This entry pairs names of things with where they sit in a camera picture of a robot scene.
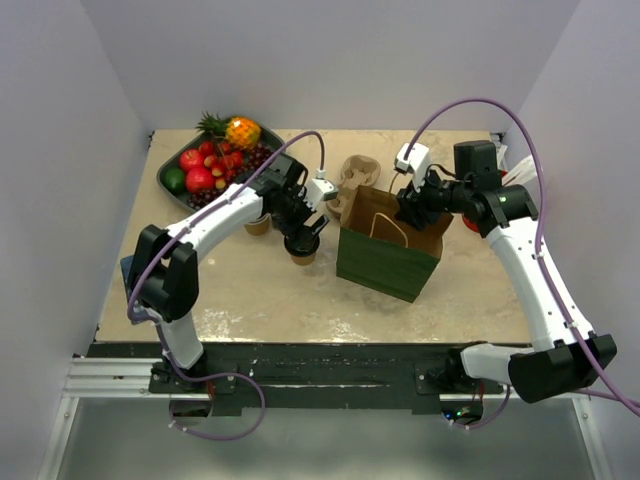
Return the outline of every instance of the gray wall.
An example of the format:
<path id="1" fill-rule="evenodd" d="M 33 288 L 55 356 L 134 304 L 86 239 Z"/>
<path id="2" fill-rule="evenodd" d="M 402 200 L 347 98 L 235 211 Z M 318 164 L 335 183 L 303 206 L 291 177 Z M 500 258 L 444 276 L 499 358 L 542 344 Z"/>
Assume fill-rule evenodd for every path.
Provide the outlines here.
<path id="1" fill-rule="evenodd" d="M 0 7 L 0 478 L 35 478 L 146 147 L 77 0 Z"/>
<path id="2" fill-rule="evenodd" d="M 578 0 L 81 0 L 142 118 L 417 128 L 468 95 L 519 108 Z M 445 128 L 503 130 L 465 107 Z"/>
<path id="3" fill-rule="evenodd" d="M 547 177 L 549 248 L 598 332 L 613 334 L 607 371 L 640 398 L 640 3 L 583 0 L 521 114 Z M 511 162 L 525 155 L 512 128 Z M 640 421 L 597 405 L 616 478 L 637 478 Z"/>

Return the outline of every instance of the table top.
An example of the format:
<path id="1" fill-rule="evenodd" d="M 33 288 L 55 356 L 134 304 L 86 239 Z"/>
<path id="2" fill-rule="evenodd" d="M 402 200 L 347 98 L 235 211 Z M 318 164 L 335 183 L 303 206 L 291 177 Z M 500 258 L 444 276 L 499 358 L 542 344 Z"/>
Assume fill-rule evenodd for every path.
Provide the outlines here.
<path id="1" fill-rule="evenodd" d="M 301 130 L 276 130 L 284 140 Z M 320 130 L 327 147 L 327 178 L 338 181 L 344 160 L 354 154 L 382 165 L 376 188 L 386 190 L 393 159 L 413 136 L 404 130 Z M 188 212 L 175 205 L 156 183 L 160 166 L 189 143 L 195 130 L 157 130 L 120 249 L 131 255 L 140 231 L 164 228 Z M 484 131 L 428 131 L 421 143 L 432 161 L 453 168 L 453 145 L 488 139 Z M 287 150 L 310 169 L 319 161 L 317 140 L 302 139 Z M 399 177 L 394 192 L 408 181 Z M 201 341 L 260 342 L 528 342 L 524 313 L 509 279 L 488 243 L 457 216 L 444 236 L 442 260 L 413 303 L 336 277 L 339 221 L 321 234 L 316 260 L 295 265 L 282 235 L 252 237 L 241 229 L 200 262 L 200 296 L 194 321 Z M 97 341 L 154 341 L 147 323 L 133 326 L 119 264 L 103 311 Z"/>

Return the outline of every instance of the green box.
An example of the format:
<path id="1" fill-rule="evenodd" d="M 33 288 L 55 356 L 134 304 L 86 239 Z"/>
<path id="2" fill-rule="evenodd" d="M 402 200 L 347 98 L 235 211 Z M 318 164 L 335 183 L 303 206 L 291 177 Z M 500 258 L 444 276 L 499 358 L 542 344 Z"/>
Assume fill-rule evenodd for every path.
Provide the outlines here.
<path id="1" fill-rule="evenodd" d="M 414 302 L 442 256 L 442 235 L 453 217 L 443 214 L 419 232 L 395 220 L 394 195 L 360 186 L 340 219 L 338 277 Z"/>

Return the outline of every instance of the green avocado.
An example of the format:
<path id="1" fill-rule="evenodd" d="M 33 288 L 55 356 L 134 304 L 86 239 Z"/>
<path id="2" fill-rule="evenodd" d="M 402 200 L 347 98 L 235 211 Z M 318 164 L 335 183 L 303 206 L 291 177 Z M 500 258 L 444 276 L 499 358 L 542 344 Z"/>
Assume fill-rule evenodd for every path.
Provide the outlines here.
<path id="1" fill-rule="evenodd" d="M 172 168 L 164 174 L 162 183 L 165 187 L 167 187 L 167 190 L 169 190 L 174 195 L 178 195 L 186 190 L 186 179 L 187 176 L 182 170 L 180 170 L 179 168 Z"/>

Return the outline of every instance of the robotic arm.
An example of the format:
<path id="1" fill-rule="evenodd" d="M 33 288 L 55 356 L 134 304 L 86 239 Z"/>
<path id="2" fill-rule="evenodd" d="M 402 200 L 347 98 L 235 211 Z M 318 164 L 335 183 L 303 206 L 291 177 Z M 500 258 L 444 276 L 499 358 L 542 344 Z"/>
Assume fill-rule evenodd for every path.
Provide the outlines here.
<path id="1" fill-rule="evenodd" d="M 262 174 L 243 188 L 231 185 L 224 195 L 181 222 L 160 229 L 146 227 L 138 238 L 131 269 L 126 279 L 130 292 L 158 252 L 187 228 L 141 286 L 138 308 L 160 325 L 177 364 L 184 370 L 197 369 L 203 346 L 196 335 L 191 308 L 198 297 L 198 263 L 222 240 L 243 225 L 271 214 L 274 227 L 284 235 L 284 246 L 293 256 L 313 254 L 320 245 L 319 233 L 329 223 L 322 215 L 311 226 L 305 222 L 321 202 L 331 200 L 338 189 L 319 170 L 306 185 L 307 169 L 295 159 L 280 155 Z M 239 178 L 244 182 L 249 174 Z"/>
<path id="2" fill-rule="evenodd" d="M 534 250 L 536 207 L 523 186 L 502 186 L 494 144 L 474 141 L 455 145 L 453 180 L 442 180 L 433 171 L 427 147 L 416 144 L 408 156 L 407 148 L 405 144 L 395 161 L 398 172 L 413 174 L 409 185 L 397 195 L 398 220 L 418 230 L 435 223 L 442 212 L 462 213 L 472 220 L 507 271 L 531 334 L 532 348 L 527 349 L 481 342 L 456 347 L 450 352 L 446 370 L 438 372 L 437 381 L 451 387 L 468 384 L 471 379 L 495 380 L 512 385 L 529 403 L 593 384 L 597 374 L 563 323 L 538 266 Z M 580 313 L 544 242 L 542 254 L 562 298 L 571 306 L 573 326 L 604 368 L 617 351 L 613 339 L 596 335 Z"/>

